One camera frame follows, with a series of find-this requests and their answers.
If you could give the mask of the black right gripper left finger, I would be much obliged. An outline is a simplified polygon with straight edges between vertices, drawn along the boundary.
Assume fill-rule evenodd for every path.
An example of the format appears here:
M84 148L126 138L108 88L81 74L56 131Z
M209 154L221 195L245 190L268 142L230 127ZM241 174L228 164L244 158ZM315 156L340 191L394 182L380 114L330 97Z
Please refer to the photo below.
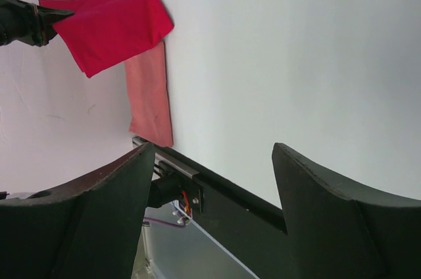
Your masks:
M2 278L130 278L155 162L150 143L28 198L1 201Z

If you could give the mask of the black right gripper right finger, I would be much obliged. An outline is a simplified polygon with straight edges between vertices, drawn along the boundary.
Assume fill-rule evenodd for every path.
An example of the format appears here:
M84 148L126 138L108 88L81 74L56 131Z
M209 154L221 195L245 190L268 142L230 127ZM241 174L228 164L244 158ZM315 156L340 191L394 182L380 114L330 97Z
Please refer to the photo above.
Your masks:
M300 278L419 278L420 202L276 143L272 164Z

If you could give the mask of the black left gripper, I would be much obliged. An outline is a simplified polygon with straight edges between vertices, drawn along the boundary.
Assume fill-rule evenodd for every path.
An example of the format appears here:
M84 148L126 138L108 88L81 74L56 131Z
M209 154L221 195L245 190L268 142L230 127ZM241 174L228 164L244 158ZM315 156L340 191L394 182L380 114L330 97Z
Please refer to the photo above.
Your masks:
M57 36L52 24L75 15L21 0L1 0L1 46L14 41L43 47Z

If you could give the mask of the crimson red t-shirt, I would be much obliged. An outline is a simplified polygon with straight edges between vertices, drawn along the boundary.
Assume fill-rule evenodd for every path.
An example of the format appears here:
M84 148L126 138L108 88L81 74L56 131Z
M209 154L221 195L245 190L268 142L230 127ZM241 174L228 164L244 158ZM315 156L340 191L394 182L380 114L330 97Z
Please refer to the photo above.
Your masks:
M88 77L148 51L174 23L161 0L39 0L74 12L53 25Z

